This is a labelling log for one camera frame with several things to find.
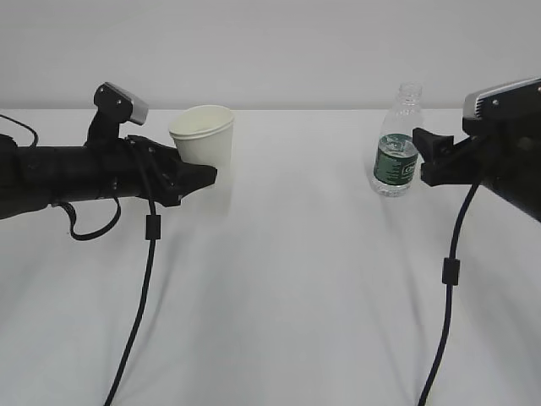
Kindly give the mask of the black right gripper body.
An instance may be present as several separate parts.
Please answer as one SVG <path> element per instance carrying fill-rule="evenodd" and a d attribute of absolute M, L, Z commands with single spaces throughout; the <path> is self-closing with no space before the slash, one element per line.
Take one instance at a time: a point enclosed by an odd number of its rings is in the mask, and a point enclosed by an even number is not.
<path fill-rule="evenodd" d="M 440 185 L 480 184 L 486 171 L 484 147 L 486 139 L 467 137 L 458 143 L 445 135 L 440 149 Z"/>

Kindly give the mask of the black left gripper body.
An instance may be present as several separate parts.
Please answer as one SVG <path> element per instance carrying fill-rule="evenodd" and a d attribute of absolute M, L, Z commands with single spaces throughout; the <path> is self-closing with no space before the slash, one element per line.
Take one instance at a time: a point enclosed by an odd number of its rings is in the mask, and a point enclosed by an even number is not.
<path fill-rule="evenodd" d="M 177 152 L 139 135 L 129 135 L 125 140 L 139 181 L 137 197 L 148 200 L 151 196 L 155 203 L 164 207 L 180 206 L 183 188 L 178 174 L 182 163 Z"/>

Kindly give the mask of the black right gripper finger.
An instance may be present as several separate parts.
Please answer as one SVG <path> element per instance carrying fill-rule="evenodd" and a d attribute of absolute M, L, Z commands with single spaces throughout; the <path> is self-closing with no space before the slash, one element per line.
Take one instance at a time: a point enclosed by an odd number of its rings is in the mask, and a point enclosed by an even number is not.
<path fill-rule="evenodd" d="M 424 161 L 420 167 L 420 179 L 428 186 L 454 184 L 451 164 L 447 161 Z"/>
<path fill-rule="evenodd" d="M 413 130 L 413 144 L 423 160 L 432 164 L 451 153 L 454 137 L 433 134 L 426 129 L 415 128 Z"/>

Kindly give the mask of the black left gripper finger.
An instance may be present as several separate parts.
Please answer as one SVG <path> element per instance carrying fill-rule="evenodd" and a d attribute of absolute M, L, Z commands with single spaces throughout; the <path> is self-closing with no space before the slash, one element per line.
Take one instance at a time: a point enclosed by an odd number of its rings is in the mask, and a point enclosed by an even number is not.
<path fill-rule="evenodd" d="M 212 186 L 216 182 L 217 169 L 208 165 L 182 162 L 175 172 L 175 188 L 180 198 Z"/>

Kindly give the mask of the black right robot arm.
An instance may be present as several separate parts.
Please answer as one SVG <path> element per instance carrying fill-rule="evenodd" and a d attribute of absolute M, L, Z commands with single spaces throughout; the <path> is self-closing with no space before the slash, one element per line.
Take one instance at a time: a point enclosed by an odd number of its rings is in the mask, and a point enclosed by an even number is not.
<path fill-rule="evenodd" d="M 540 152 L 536 143 L 496 134 L 469 135 L 456 143 L 450 135 L 415 129 L 413 144 L 424 160 L 420 178 L 428 186 L 482 185 L 540 220 Z"/>

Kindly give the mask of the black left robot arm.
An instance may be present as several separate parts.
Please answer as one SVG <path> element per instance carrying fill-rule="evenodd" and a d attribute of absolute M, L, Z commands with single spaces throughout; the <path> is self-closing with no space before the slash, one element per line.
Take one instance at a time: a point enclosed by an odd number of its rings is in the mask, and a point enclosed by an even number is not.
<path fill-rule="evenodd" d="M 176 149 L 138 135 L 83 146 L 19 146 L 2 135 L 1 217 L 114 197 L 179 206 L 216 176 L 215 167 L 186 163 Z"/>

